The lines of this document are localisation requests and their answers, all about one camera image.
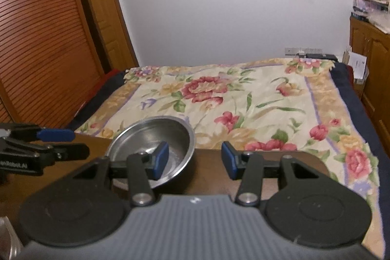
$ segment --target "dark blue blanket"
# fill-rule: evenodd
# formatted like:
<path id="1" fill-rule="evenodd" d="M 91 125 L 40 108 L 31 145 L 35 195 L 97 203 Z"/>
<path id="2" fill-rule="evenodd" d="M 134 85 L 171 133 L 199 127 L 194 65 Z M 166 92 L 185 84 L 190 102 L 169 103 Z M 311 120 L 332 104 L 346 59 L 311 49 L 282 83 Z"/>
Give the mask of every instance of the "dark blue blanket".
<path id="1" fill-rule="evenodd" d="M 83 123 L 85 123 L 99 109 L 103 102 L 124 84 L 124 75 L 125 72 L 123 71 L 114 75 L 113 77 L 110 77 L 99 89 L 96 95 L 92 97 L 86 105 L 84 105 L 84 107 L 78 112 L 78 114 L 73 118 L 68 126 L 66 126 L 66 128 L 76 130 Z"/>
<path id="2" fill-rule="evenodd" d="M 350 84 L 346 65 L 336 63 L 335 66 L 330 74 L 339 89 L 341 98 L 348 107 L 352 122 L 364 140 L 369 143 L 372 154 L 379 159 L 379 206 L 382 214 L 385 243 L 386 246 L 390 246 L 390 223 L 387 221 L 387 217 L 390 215 L 390 159 L 383 150 L 381 141 L 365 112 L 363 104 Z M 385 259 L 390 259 L 390 248 L 386 248 Z"/>

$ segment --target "louvered wardrobe door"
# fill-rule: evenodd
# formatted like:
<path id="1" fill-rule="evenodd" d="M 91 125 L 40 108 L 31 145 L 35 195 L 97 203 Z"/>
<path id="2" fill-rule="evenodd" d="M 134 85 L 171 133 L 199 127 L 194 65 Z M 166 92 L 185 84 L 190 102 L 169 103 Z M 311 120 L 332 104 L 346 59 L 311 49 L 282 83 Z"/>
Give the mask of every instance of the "louvered wardrobe door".
<path id="1" fill-rule="evenodd" d="M 0 0 L 0 78 L 22 122 L 66 125 L 102 73 L 79 0 Z"/>
<path id="2" fill-rule="evenodd" d="M 10 123 L 12 118 L 5 108 L 3 101 L 0 99 L 0 123 Z"/>

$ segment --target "metal pivot screw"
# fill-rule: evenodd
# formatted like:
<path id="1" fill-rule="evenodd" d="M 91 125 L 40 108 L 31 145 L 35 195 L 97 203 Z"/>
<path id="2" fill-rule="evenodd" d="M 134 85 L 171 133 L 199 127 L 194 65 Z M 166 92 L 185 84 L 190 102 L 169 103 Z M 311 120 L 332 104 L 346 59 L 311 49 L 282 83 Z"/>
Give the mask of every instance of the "metal pivot screw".
<path id="1" fill-rule="evenodd" d="M 139 205 L 145 205 L 152 201 L 152 196 L 148 193 L 138 193 L 133 195 L 132 200 Z"/>
<path id="2" fill-rule="evenodd" d="M 245 193 L 241 193 L 238 196 L 238 199 L 243 203 L 250 204 L 256 202 L 259 199 L 259 197 L 255 193 L 245 192 Z"/>

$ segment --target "stack of papers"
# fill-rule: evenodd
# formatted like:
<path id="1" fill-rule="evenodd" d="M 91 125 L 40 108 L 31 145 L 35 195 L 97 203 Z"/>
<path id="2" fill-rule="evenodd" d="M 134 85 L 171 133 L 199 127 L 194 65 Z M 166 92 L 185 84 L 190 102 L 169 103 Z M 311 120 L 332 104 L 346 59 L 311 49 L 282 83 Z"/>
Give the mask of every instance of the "stack of papers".
<path id="1" fill-rule="evenodd" d="M 348 54 L 350 56 L 348 65 L 353 68 L 353 77 L 355 79 L 362 80 L 364 77 L 367 57 L 354 52 L 349 52 Z"/>

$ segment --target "wooden table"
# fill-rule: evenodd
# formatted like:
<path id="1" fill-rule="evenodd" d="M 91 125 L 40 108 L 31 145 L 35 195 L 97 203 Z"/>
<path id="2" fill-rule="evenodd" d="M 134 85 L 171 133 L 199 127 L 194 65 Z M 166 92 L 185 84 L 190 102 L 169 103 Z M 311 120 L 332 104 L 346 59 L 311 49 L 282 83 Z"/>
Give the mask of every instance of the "wooden table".
<path id="1" fill-rule="evenodd" d="M 0 185 L 0 217 L 8 216 L 12 224 L 17 223 L 17 215 L 21 203 L 31 194 L 79 168 L 87 161 L 104 155 L 111 140 L 87 135 L 77 135 L 75 142 L 85 143 L 90 148 L 90 156 L 84 161 L 57 162 L 44 169 L 42 176 L 25 176 L 10 174 L 8 182 Z M 279 160 L 280 152 L 267 154 L 266 160 Z M 304 152 L 295 153 L 294 157 L 307 165 L 328 174 L 326 166 L 317 157 Z M 240 181 L 232 181 L 222 164 L 220 151 L 196 149 L 193 159 L 183 173 L 179 174 L 169 184 L 156 190 L 157 194 L 228 194 L 235 197 Z M 267 199 L 277 192 L 277 180 L 265 179 L 262 198 Z M 116 189 L 120 196 L 126 198 L 126 193 Z"/>

